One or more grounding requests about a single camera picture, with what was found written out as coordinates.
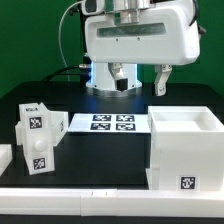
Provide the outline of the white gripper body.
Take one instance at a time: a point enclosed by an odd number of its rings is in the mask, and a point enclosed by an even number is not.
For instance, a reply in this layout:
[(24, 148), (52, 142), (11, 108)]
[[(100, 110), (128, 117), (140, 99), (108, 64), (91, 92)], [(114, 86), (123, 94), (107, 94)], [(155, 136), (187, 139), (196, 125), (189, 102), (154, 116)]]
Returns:
[(102, 13), (85, 16), (96, 63), (185, 65), (199, 57), (196, 3), (105, 3)]

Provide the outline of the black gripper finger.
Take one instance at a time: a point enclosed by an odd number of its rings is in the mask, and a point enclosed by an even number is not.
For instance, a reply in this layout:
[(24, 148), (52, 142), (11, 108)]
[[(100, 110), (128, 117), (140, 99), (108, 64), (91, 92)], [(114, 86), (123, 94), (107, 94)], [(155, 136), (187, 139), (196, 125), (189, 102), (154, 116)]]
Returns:
[(128, 89), (128, 79), (124, 77), (123, 74), (123, 64), (122, 63), (109, 63), (108, 69), (115, 81), (115, 87), (118, 91), (126, 91)]
[(167, 64), (156, 65), (155, 72), (157, 73), (154, 81), (155, 95), (163, 96), (166, 94), (166, 82), (172, 72), (172, 66)]

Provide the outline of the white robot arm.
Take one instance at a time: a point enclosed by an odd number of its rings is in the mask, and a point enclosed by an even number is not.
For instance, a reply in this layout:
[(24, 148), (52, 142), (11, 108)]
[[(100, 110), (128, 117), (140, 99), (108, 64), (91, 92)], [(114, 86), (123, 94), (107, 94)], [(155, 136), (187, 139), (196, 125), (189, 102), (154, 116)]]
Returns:
[(91, 90), (125, 94), (141, 87), (137, 66), (155, 67), (155, 94), (166, 93), (175, 65), (200, 54), (197, 0), (84, 0)]

